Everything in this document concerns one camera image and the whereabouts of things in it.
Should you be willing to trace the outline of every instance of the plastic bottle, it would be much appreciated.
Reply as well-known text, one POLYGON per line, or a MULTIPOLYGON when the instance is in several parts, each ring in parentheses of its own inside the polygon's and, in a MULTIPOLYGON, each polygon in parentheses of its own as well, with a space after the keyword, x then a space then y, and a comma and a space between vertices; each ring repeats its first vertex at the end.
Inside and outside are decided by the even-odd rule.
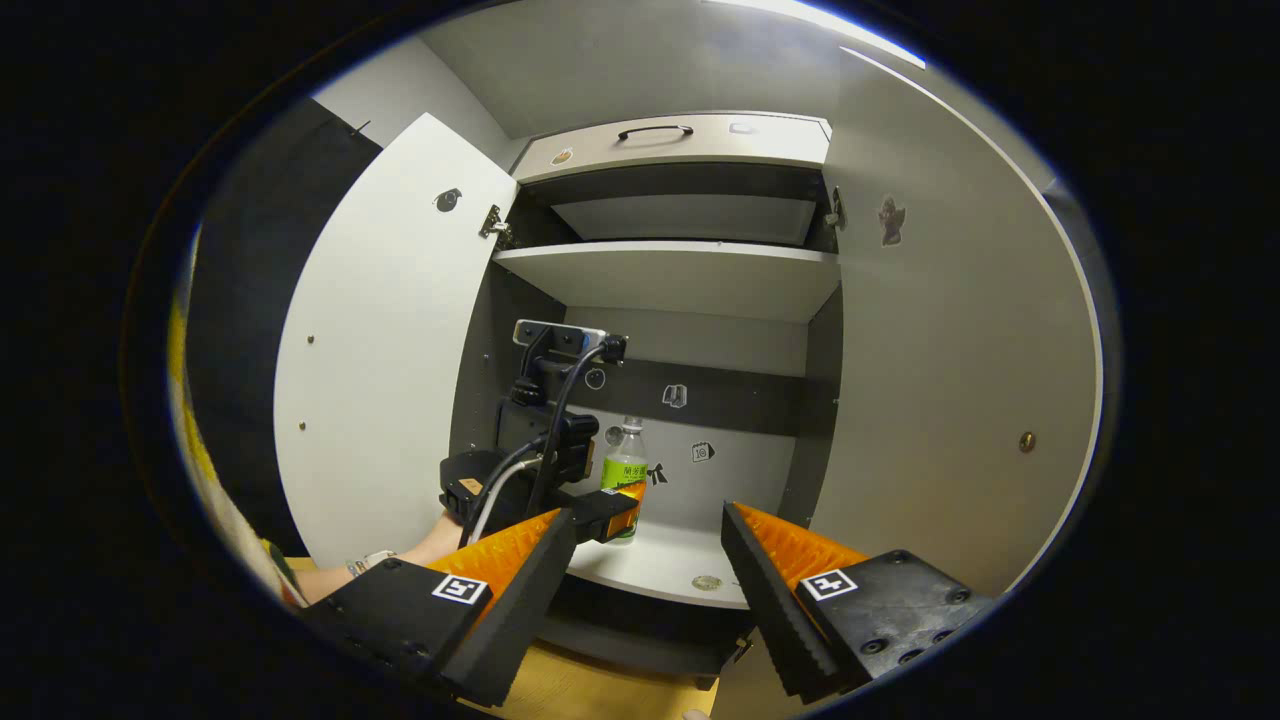
MULTIPOLYGON (((645 450, 644 438, 640 437, 643 420, 627 415, 622 419, 622 442, 609 448, 604 456, 604 471, 600 475, 600 488, 608 489, 631 483, 640 483, 627 492, 636 502, 644 502, 644 488, 649 478, 649 452, 645 450)), ((627 544, 636 534, 636 525, 631 525, 613 539, 612 543, 627 544)))

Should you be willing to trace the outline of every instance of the black cable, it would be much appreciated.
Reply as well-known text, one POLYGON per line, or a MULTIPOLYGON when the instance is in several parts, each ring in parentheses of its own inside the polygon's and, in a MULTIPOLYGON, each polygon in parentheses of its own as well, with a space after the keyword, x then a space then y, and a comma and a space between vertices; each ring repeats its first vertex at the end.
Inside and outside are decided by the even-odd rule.
POLYGON ((520 446, 515 452, 502 459, 500 462, 494 465, 493 471, 485 478, 484 486, 480 487, 480 492, 476 493, 475 500, 471 501, 471 509, 467 511, 466 523, 462 525, 462 538, 458 541, 458 550, 462 550, 467 544, 467 538, 471 537, 471 532, 475 530, 476 523, 480 520, 480 507, 484 506, 484 498, 489 496, 493 489, 494 483, 498 482, 498 477, 502 471, 507 469, 508 465, 520 460, 522 455, 538 447, 547 439, 547 433, 538 433, 538 436, 520 446))
POLYGON ((604 346, 598 345, 591 350, 588 350, 585 355, 579 357, 577 363, 570 369, 568 375, 564 377, 564 384, 561 386, 559 396, 556 398, 556 413, 552 414, 552 425, 547 429, 547 445, 543 447, 543 464, 538 468, 538 479, 534 480, 534 489, 529 493, 529 505, 525 506, 525 516, 532 516, 538 511, 538 503, 547 489, 547 479, 556 471, 558 462, 552 457, 552 454, 559 447, 559 424, 564 418, 564 406, 568 405, 568 391, 573 389, 573 383, 577 382, 577 375, 582 372, 582 368, 591 361, 591 357, 604 352, 604 346))

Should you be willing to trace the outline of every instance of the hand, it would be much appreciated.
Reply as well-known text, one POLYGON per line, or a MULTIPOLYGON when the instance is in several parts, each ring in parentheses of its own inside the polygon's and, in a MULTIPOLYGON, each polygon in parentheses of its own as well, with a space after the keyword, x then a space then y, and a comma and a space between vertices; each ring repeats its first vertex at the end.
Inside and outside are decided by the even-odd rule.
POLYGON ((415 565, 425 566, 456 551, 460 539, 462 539, 462 525, 445 510, 435 521, 431 532, 422 538, 422 542, 417 543, 413 550, 402 553, 401 557, 415 565))

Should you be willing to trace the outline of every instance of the wooden floor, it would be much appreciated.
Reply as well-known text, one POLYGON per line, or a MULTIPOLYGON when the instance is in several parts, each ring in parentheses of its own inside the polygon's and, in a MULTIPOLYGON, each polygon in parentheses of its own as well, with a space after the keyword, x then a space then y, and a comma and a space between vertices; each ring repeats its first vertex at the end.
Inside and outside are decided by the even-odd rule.
MULTIPOLYGON (((315 568, 310 557, 285 561, 315 568)), ((699 691, 692 678, 634 673, 535 641, 507 702, 481 710, 504 720, 680 720, 687 710, 710 715, 718 687, 699 691)))

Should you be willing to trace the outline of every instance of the white cabinet door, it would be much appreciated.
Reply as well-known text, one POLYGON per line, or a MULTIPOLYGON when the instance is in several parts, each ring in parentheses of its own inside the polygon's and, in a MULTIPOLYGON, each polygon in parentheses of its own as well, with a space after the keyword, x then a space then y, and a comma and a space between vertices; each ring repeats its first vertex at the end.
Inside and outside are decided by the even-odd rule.
POLYGON ((812 527, 998 593, 1092 457, 1092 299, 1048 206, 986 136, 869 60, 845 55, 841 83, 823 173, 847 213, 844 374, 812 527), (878 218, 887 196, 906 210, 897 243, 878 218))
POLYGON ((369 165, 293 291, 275 370, 275 450, 320 566, 417 543, 440 514, 462 342, 516 181, 422 115, 369 165), (456 191, 452 205, 436 202, 456 191))

